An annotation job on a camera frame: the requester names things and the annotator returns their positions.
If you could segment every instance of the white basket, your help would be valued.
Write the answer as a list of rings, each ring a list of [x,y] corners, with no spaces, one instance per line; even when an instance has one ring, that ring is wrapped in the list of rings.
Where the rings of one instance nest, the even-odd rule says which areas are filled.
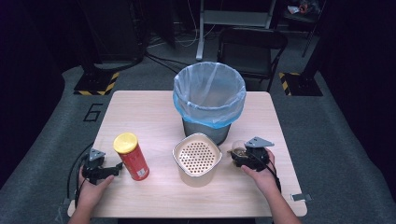
[[[173,155],[181,179],[191,187],[207,185],[213,178],[222,154],[218,146],[203,133],[194,133],[178,143]]]

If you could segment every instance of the garbage bag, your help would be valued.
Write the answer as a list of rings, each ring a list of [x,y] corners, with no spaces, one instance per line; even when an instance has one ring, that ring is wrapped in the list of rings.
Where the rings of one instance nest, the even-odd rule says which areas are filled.
[[[175,76],[173,100],[183,120],[213,129],[239,118],[246,94],[244,79],[226,64],[196,63]]]

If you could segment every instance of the black chair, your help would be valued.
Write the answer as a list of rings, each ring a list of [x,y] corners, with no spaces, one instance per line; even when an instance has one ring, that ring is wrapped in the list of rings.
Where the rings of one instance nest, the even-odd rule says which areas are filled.
[[[271,89],[280,55],[288,39],[278,31],[257,27],[229,27],[220,32],[218,63],[224,63],[242,77],[269,79]]]
[[[281,11],[280,11],[280,16],[279,18],[284,21],[288,22],[293,22],[295,24],[301,25],[303,27],[306,27],[309,32],[307,36],[307,43],[305,45],[305,49],[303,52],[303,56],[305,56],[306,51],[308,50],[309,44],[311,43],[312,37],[314,36],[315,31],[317,30],[318,27],[318,22],[322,16],[323,9],[326,6],[326,0],[324,0],[321,4],[320,11],[319,13],[307,13],[307,14],[302,14],[300,12],[291,14],[288,10],[288,6],[285,4]]]

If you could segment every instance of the black wire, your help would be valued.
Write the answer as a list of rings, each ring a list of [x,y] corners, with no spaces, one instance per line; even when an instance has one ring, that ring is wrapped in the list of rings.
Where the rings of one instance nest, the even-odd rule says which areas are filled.
[[[155,56],[155,55],[152,55],[152,54],[150,54],[150,53],[148,53],[148,52],[146,52],[146,53],[147,53],[147,55],[149,55],[150,57],[153,57],[153,58],[156,58],[156,59],[159,59],[159,60],[168,61],[168,62],[171,62],[171,63],[180,63],[180,64],[184,64],[184,65],[187,65],[187,66],[190,65],[189,63],[183,63],[183,62],[179,62],[179,61],[175,61],[175,60],[160,58],[160,57]]]
[[[90,143],[87,147],[85,147],[84,150],[83,150],[81,153],[79,153],[78,157],[75,159],[75,161],[73,162],[72,167],[70,168],[69,175],[68,175],[68,177],[67,177],[67,190],[66,190],[66,195],[67,195],[67,198],[68,198],[68,199],[70,199],[70,192],[69,192],[69,190],[70,190],[70,177],[71,177],[71,175],[72,175],[72,172],[73,172],[73,170],[74,170],[74,167],[76,166],[76,163],[77,163],[78,159],[81,157],[81,155],[82,155],[89,147],[92,147],[92,146],[93,146],[93,142]]]
[[[152,61],[154,61],[154,62],[156,62],[156,63],[159,63],[160,65],[162,65],[162,66],[164,66],[164,67],[167,67],[168,69],[170,69],[170,70],[173,71],[174,73],[176,73],[176,74],[178,73],[178,71],[174,70],[174,69],[171,68],[169,65],[164,64],[164,63],[160,62],[159,60],[154,59],[153,57],[150,57],[149,55],[145,55],[145,56],[148,57],[149,59],[151,59]]]
[[[78,186],[78,182],[79,182],[79,169],[80,169],[80,167],[81,167],[82,162],[83,162],[84,159],[86,159],[86,158],[87,158],[87,155],[85,155],[84,157],[82,157],[81,160],[80,160],[79,163],[78,163],[77,174],[76,174],[76,197],[75,197],[75,207],[77,207],[77,204],[78,204],[79,190],[80,190],[80,187]]]
[[[128,69],[128,68],[131,68],[131,67],[133,67],[133,66],[135,66],[137,64],[138,64],[138,61],[133,61],[133,62],[128,63],[126,65],[115,67],[115,68],[99,68],[99,67],[95,66],[95,69],[97,69],[99,71],[103,71],[103,72],[108,72],[108,73],[116,73],[116,72],[123,71],[123,70]]]
[[[163,60],[163,59],[161,59],[161,58],[155,57],[154,55],[151,55],[151,54],[150,54],[149,57],[154,58],[154,59],[156,59],[156,60],[160,60],[161,62],[163,62],[163,63],[166,64],[167,66],[173,67],[173,68],[176,69],[176,70],[181,70],[181,69],[182,69],[181,67],[179,67],[179,66],[177,66],[177,65],[175,65],[175,64],[172,64],[172,63],[170,63],[170,62],[168,62],[168,61],[166,61],[166,60]]]
[[[263,164],[265,166],[265,168],[268,169],[268,171],[273,175],[273,177],[275,179],[277,188],[279,189],[280,192],[282,192],[282,187],[280,186],[279,177],[277,177],[277,175],[276,175],[276,168],[275,168],[274,164],[271,162],[271,160],[270,160],[270,162],[271,162],[271,164],[274,167],[274,171],[267,164],[265,164],[262,160],[260,160],[256,155],[254,155],[253,153],[250,153],[248,151],[246,151],[245,153],[251,155],[254,159],[259,161],[261,164]]]
[[[84,180],[82,181],[82,183],[79,185],[78,191],[82,188],[82,185],[84,185],[85,181],[87,181],[87,178],[84,178]]]
[[[159,44],[162,44],[162,43],[164,43],[160,38],[158,38],[158,39],[152,39],[152,40],[150,40],[149,41],[149,44],[148,44],[148,46],[150,47],[150,46],[153,46],[153,45],[159,45]]]

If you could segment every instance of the trash can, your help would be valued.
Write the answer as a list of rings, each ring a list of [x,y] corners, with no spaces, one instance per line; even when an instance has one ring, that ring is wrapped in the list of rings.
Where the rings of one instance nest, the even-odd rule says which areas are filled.
[[[245,81],[222,63],[196,63],[182,69],[174,82],[173,100],[184,133],[204,133],[220,145],[242,113]]]

